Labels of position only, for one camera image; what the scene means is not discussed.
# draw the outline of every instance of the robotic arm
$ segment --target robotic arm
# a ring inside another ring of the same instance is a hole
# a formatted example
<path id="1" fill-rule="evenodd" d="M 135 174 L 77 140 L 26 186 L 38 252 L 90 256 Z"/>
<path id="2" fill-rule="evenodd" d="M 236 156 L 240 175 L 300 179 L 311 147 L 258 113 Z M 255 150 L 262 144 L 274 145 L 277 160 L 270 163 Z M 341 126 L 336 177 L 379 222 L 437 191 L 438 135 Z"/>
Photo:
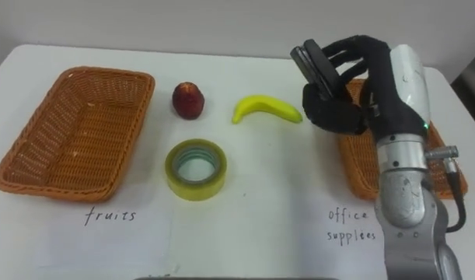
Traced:
<path id="1" fill-rule="evenodd" d="M 446 244 L 446 232 L 465 222 L 456 147 L 426 151 L 430 110 L 424 69 L 407 45 L 394 49 L 380 40 L 354 36 L 320 48 L 307 40 L 291 52 L 306 77 L 303 108 L 316 126 L 340 134 L 372 131 L 379 160 L 379 196 L 375 213 L 385 240 L 389 280 L 461 280 L 458 261 Z M 338 74 L 336 68 L 359 61 Z M 367 72 L 360 106 L 345 87 Z M 442 159 L 459 209 L 459 223 L 432 191 L 428 160 Z"/>

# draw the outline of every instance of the tape roll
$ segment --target tape roll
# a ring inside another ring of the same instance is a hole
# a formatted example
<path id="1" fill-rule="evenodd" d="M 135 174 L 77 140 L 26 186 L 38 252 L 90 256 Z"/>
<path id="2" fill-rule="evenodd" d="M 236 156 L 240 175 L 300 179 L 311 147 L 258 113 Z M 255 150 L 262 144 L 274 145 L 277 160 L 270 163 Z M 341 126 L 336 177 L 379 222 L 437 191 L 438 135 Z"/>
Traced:
<path id="1" fill-rule="evenodd" d="M 193 159 L 210 163 L 213 172 L 201 180 L 188 180 L 180 168 Z M 204 139 L 190 139 L 173 147 L 165 161 L 169 188 L 183 199 L 202 201 L 213 197 L 222 189 L 227 171 L 225 153 L 215 143 Z"/>

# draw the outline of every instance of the red apple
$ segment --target red apple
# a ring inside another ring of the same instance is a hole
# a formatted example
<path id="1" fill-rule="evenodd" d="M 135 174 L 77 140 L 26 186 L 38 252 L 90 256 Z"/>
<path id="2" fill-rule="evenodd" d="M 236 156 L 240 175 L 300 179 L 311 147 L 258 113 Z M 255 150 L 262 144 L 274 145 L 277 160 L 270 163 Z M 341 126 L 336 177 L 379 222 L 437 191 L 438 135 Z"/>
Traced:
<path id="1" fill-rule="evenodd" d="M 192 82 L 182 82 L 172 95 L 175 111 L 186 120 L 197 119 L 204 107 L 204 96 Z"/>

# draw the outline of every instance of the banana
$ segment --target banana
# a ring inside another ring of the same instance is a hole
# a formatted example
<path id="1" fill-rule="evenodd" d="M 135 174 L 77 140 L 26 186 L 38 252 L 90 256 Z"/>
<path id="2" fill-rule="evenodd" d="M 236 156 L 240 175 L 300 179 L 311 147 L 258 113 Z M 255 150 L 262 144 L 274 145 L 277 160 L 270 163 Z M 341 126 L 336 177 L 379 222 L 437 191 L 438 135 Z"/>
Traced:
<path id="1" fill-rule="evenodd" d="M 274 114 L 294 123 L 302 121 L 301 113 L 291 104 L 272 96 L 252 95 L 242 98 L 237 103 L 232 123 L 238 124 L 244 116 L 257 111 Z"/>

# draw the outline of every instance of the orange wicker basket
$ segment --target orange wicker basket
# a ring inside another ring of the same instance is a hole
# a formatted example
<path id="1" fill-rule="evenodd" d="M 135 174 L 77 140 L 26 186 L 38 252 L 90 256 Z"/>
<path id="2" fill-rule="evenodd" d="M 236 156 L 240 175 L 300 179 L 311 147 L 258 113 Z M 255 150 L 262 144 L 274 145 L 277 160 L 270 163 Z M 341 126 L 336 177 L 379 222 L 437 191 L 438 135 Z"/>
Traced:
<path id="1" fill-rule="evenodd" d="M 361 86 L 364 80 L 356 79 L 348 85 L 348 91 L 358 102 Z M 373 200 L 379 191 L 379 166 L 377 163 L 377 153 L 372 140 L 372 133 L 366 131 L 359 136 L 338 136 L 338 145 L 341 152 L 341 160 L 344 164 L 344 171 L 348 177 L 351 191 L 355 196 L 365 200 Z M 429 129 L 428 148 L 433 149 L 444 146 L 435 126 L 431 124 Z M 429 163 L 431 176 L 434 181 L 434 190 L 440 198 L 452 198 L 452 192 L 445 176 L 444 166 L 438 161 Z M 468 190 L 467 183 L 460 171 L 462 191 L 465 194 Z"/>
<path id="2" fill-rule="evenodd" d="M 68 201 L 110 198 L 154 87 L 154 78 L 140 72 L 63 72 L 0 162 L 0 190 Z"/>

